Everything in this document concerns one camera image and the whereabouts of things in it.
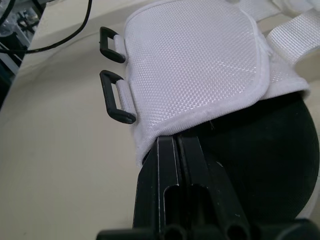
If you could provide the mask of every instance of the black plastic bracket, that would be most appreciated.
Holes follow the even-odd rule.
[[[320,240],[315,224],[249,222],[219,158],[197,137],[160,136],[138,176],[133,229],[96,240]]]
[[[126,58],[121,54],[109,49],[108,38],[114,39],[115,35],[118,35],[115,31],[107,27],[100,27],[100,53],[107,59],[110,59],[116,63],[123,64]]]
[[[100,79],[108,115],[120,123],[133,124],[136,121],[136,117],[129,112],[117,109],[114,92],[112,90],[111,84],[116,84],[118,80],[122,80],[123,78],[111,71],[103,70],[100,72]]]

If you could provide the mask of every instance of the black plastic buckle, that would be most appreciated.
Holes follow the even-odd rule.
[[[100,27],[100,52],[107,59],[123,64],[126,61],[126,58],[108,47],[108,38],[114,39],[115,35],[118,35],[118,33],[110,28],[104,26]]]
[[[111,71],[103,70],[100,72],[100,79],[108,115],[120,123],[133,124],[136,121],[136,117],[129,112],[117,109],[114,92],[112,90],[111,84],[116,84],[118,80],[122,80],[123,78]]]

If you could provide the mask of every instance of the beige surface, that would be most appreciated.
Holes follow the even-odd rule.
[[[74,31],[86,2],[59,3],[72,14],[48,7],[32,47]],[[78,41],[26,57],[1,110],[1,240],[90,240],[102,229],[132,225],[139,172],[133,140],[127,125],[108,117],[99,79],[101,70],[124,69],[100,54],[97,32],[106,26],[121,33],[145,3],[93,2],[93,19]],[[312,87],[319,93],[318,82]],[[317,94],[308,101],[317,118]]]

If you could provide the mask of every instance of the white webbing strap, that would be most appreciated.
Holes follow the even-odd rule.
[[[127,51],[124,38],[121,35],[115,35],[113,40],[115,51],[118,54],[121,54],[125,59],[127,59]]]
[[[269,45],[291,66],[320,48],[320,12],[311,9],[274,28],[267,36]]]
[[[281,11],[270,0],[240,0],[236,4],[255,21],[279,14]]]
[[[133,102],[128,82],[121,79],[116,81],[115,85],[118,90],[121,109],[137,117],[136,108]]]

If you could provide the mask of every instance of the black cable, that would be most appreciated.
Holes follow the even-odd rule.
[[[7,17],[9,16],[9,14],[11,13],[12,9],[14,8],[16,3],[16,0],[10,0],[8,6],[6,7],[6,9],[4,10],[4,13],[2,14],[2,16],[0,17],[0,26],[2,24],[4,24],[5,20],[7,19]]]
[[[34,53],[40,53],[40,52],[44,52],[50,49],[54,49],[66,42],[68,42],[69,40],[73,39],[76,35],[78,35],[86,26],[88,20],[89,20],[89,16],[90,16],[90,11],[91,11],[91,6],[92,6],[92,0],[88,0],[88,7],[86,9],[86,13],[85,13],[85,17],[83,20],[83,23],[81,24],[81,26],[71,35],[67,36],[66,38],[51,44],[49,46],[45,46],[45,47],[41,47],[41,48],[36,48],[36,49],[31,49],[31,50],[6,50],[6,49],[0,49],[0,53],[3,54],[20,54],[20,53],[25,53],[25,54],[34,54]]]
[[[31,0],[33,2],[33,5],[35,6],[35,8],[39,11],[39,13],[42,15],[44,14],[44,9],[41,6],[41,4],[38,2],[38,0]]]

